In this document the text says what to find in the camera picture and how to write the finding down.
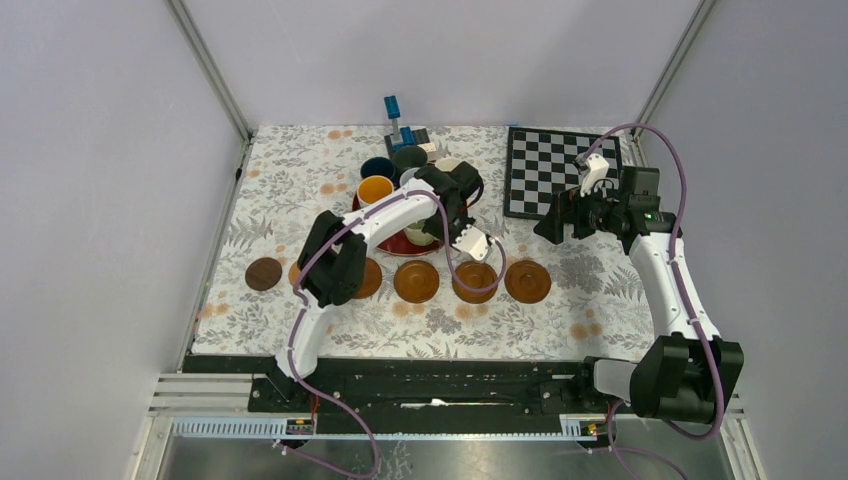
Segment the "light green mug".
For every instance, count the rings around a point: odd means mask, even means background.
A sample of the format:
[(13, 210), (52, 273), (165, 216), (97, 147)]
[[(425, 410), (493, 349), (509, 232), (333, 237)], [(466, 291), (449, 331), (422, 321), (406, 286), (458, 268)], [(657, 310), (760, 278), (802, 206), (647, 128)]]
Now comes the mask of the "light green mug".
[(404, 229), (407, 240), (416, 246), (425, 247), (436, 241), (436, 237), (423, 230), (422, 224), (411, 224)]

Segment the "light wooden coaster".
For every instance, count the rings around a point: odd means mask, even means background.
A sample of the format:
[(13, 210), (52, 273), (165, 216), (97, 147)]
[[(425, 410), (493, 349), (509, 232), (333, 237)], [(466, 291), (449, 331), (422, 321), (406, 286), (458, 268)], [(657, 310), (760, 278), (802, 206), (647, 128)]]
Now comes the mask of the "light wooden coaster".
[(298, 264), (296, 262), (293, 262), (288, 271), (288, 280), (292, 286), (295, 286), (297, 284), (297, 279), (299, 278), (300, 272), (301, 270)]

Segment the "dark brown wooden coaster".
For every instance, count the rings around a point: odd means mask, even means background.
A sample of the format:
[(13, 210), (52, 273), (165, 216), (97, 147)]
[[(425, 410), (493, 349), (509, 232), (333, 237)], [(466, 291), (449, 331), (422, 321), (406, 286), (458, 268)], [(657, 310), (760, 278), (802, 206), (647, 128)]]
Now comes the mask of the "dark brown wooden coaster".
[(281, 263), (271, 257), (262, 257), (253, 261), (245, 270), (246, 285), (254, 291), (267, 291), (275, 287), (282, 278)]

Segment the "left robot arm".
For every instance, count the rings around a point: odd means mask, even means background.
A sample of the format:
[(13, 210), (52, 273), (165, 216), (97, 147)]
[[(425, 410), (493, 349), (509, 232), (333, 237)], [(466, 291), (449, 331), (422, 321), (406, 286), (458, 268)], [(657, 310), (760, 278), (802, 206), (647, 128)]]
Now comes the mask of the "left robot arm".
[(447, 248), (482, 261), (493, 239), (474, 226), (467, 201), (483, 186), (478, 171), (461, 162), (444, 172), (434, 166), (419, 169), (399, 190), (342, 216), (324, 211), (313, 222), (297, 266), (293, 286), (301, 310), (282, 349), (276, 354), (279, 376), (272, 398), (288, 411), (309, 401), (304, 378), (317, 367), (319, 347), (330, 311), (349, 302), (361, 288), (366, 257), (408, 225), (423, 221), (424, 230)]

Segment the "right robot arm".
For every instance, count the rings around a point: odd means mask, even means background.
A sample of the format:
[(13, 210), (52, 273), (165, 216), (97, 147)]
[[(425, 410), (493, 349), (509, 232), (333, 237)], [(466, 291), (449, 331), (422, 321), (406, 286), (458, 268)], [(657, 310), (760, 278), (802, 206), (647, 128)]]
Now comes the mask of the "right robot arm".
[(573, 386), (575, 402), (597, 412), (621, 400), (641, 418), (717, 430), (744, 364), (701, 304), (684, 258), (677, 216), (661, 209), (656, 168), (626, 166), (607, 195), (599, 180), (553, 193), (535, 234), (553, 244), (597, 232), (620, 242), (642, 283), (656, 335), (638, 361), (589, 356)]

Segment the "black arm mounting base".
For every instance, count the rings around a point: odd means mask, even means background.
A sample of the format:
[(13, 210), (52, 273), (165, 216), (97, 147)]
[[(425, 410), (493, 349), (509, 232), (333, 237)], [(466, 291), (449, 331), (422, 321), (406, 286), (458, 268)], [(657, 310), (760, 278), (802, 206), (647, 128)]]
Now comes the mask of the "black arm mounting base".
[(191, 374), (247, 374), (251, 413), (302, 414), (324, 435), (543, 436), (565, 419), (602, 422), (614, 402), (589, 389), (578, 361), (321, 358), (306, 382), (286, 377), (271, 356), (188, 355)]

